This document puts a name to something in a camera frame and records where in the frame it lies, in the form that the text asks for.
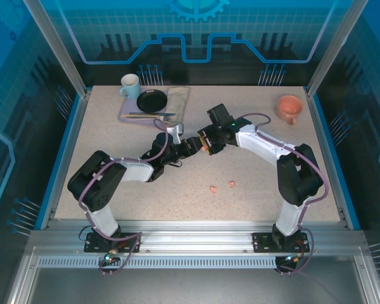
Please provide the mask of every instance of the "metal post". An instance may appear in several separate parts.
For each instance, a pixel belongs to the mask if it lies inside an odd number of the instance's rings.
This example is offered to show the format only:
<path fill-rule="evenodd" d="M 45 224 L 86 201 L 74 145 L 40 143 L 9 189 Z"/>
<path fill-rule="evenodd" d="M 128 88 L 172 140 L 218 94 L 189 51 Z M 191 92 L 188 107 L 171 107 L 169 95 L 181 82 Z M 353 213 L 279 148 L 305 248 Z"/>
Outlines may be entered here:
<path fill-rule="evenodd" d="M 69 78 L 77 94 L 82 98 L 86 97 L 86 86 L 83 83 L 76 66 L 73 64 L 71 57 L 63 45 L 61 38 L 59 37 L 55 27 L 53 26 L 51 19 L 49 18 L 46 10 L 42 6 L 39 0 L 23 0 L 26 7 L 30 11 L 32 18 L 34 18 L 36 24 L 41 30 L 48 42 L 49 47 L 58 59 L 62 69 L 65 71 L 66 76 Z"/>
<path fill-rule="evenodd" d="M 324 56 L 322 57 L 317 69 L 315 70 L 310 83 L 307 86 L 308 96 L 313 96 L 317 89 L 319 88 L 321 82 L 324 80 L 326 73 L 334 62 L 336 56 L 342 48 L 345 39 L 348 37 L 352 31 L 353 26 L 355 26 L 356 21 L 359 19 L 360 14 L 362 14 L 368 0 L 353 0 L 353 3 L 348 8 L 346 15 L 338 27 L 334 37 L 332 38 L 329 47 L 327 48 Z"/>

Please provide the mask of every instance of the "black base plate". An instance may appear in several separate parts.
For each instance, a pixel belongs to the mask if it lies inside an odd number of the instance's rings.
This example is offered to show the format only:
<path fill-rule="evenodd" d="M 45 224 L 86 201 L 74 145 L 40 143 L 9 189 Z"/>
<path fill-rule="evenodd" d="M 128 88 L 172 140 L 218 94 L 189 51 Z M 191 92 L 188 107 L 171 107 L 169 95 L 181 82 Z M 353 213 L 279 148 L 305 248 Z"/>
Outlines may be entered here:
<path fill-rule="evenodd" d="M 131 236 L 133 234 L 134 233 L 121 233 L 121 235 L 119 237 L 125 238 L 126 236 Z M 128 253 L 131 250 L 132 246 L 134 245 L 135 240 L 136 240 L 136 237 L 126 241 L 127 244 L 124 247 L 121 247 L 120 249 L 118 249 L 118 252 L 119 253 Z M 141 241 L 139 241 L 137 243 L 137 246 L 133 251 L 134 253 L 139 252 L 140 242 Z M 112 244 L 111 241 L 103 239 L 101 236 L 99 236 L 95 232 L 90 232 L 86 236 L 86 242 L 85 242 L 83 251 L 84 252 L 107 253 L 112 249 L 111 244 Z"/>
<path fill-rule="evenodd" d="M 253 233 L 252 234 L 252 244 L 254 253 L 278 253 L 278 252 L 290 252 L 290 253 L 299 253 L 301 252 L 300 246 L 296 243 L 298 240 L 306 241 L 306 244 L 303 245 L 304 252 L 310 252 L 310 245 L 308 243 L 307 234 L 299 233 L 295 235 L 293 240 L 293 245 L 283 250 L 280 250 L 275 242 L 272 239 L 271 232 L 265 233 Z"/>

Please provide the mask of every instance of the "gray floor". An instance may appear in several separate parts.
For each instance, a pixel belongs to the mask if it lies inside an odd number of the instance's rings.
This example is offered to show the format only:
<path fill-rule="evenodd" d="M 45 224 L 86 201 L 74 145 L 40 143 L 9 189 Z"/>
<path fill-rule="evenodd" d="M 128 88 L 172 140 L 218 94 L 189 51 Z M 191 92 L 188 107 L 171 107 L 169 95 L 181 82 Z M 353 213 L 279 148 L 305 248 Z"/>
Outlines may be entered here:
<path fill-rule="evenodd" d="M 363 303 L 349 260 L 315 258 L 306 274 L 320 280 L 342 303 Z M 67 303 L 337 303 L 318 284 L 274 270 L 124 270 L 102 277 L 97 270 L 41 269 L 30 304 Z"/>

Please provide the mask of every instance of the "orange cup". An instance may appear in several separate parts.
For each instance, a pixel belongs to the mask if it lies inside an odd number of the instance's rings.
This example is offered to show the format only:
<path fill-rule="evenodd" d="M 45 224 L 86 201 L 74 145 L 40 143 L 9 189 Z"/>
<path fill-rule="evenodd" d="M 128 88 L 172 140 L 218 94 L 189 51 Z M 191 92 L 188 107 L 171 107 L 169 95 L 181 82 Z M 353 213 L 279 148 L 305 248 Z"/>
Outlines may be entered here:
<path fill-rule="evenodd" d="M 285 95 L 277 102 L 276 114 L 291 125 L 297 124 L 297 117 L 303 111 L 303 102 L 296 96 Z"/>

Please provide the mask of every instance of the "black plate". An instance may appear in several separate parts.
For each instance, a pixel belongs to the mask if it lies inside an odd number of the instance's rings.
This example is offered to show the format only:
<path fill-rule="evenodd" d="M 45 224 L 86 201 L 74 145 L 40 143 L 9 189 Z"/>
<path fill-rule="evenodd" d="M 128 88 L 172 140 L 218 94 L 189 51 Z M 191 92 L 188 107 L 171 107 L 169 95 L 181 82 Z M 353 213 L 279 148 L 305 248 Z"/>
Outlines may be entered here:
<path fill-rule="evenodd" d="M 138 108 L 145 113 L 161 111 L 167 104 L 167 96 L 159 90 L 146 90 L 137 98 Z"/>

